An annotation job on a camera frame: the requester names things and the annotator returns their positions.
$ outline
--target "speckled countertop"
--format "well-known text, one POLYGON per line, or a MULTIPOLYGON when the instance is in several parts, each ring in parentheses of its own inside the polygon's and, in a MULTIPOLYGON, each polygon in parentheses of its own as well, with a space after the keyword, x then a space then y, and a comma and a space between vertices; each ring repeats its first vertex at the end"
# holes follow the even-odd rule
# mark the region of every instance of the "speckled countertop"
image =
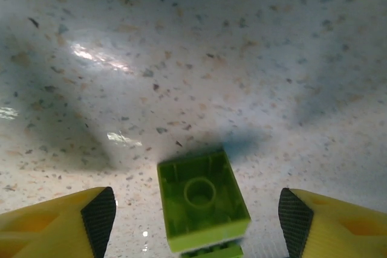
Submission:
POLYGON ((387 211, 387 0, 0 0, 0 210, 94 186, 107 257, 175 257, 156 164, 221 144, 286 254, 296 187, 387 211))

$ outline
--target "white speckled surface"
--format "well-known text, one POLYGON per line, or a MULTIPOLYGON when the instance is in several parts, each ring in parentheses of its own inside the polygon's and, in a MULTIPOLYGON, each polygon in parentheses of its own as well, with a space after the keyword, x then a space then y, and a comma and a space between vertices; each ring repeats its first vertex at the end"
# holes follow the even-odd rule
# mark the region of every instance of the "white speckled surface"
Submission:
POLYGON ((386 15, 387 0, 0 0, 0 210, 110 185, 106 256, 175 257, 156 164, 223 144, 246 257, 286 255, 283 187, 387 211, 386 15))

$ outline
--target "black rubber pad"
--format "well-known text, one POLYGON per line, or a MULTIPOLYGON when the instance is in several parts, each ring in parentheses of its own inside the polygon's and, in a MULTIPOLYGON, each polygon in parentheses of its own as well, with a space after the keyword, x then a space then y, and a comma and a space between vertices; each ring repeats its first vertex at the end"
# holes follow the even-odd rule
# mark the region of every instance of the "black rubber pad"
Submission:
POLYGON ((94 258, 103 258, 115 218, 113 189, 102 190, 80 213, 94 258))
POLYGON ((278 216, 290 258, 301 258, 307 243, 313 210, 307 207, 290 189, 282 189, 278 216))

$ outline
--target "lego stud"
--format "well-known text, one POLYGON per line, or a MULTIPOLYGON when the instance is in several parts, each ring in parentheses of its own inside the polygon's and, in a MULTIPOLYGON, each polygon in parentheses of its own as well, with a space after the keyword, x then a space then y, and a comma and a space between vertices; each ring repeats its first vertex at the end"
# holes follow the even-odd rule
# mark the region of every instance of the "lego stud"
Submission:
POLYGON ((192 218, 208 218, 215 208, 216 189, 207 178, 192 178, 184 187, 187 212, 192 218))

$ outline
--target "green lego brick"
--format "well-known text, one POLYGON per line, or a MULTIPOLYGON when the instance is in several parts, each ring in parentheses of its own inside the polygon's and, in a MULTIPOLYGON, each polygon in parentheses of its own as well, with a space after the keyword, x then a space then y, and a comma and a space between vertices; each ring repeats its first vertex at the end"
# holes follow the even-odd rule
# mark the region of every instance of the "green lego brick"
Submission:
POLYGON ((222 245, 196 250, 184 253, 181 258, 242 258, 243 251, 241 246, 235 242, 228 242, 222 245))
POLYGON ((157 173, 172 252, 244 235, 251 218, 225 152, 161 163, 157 173))

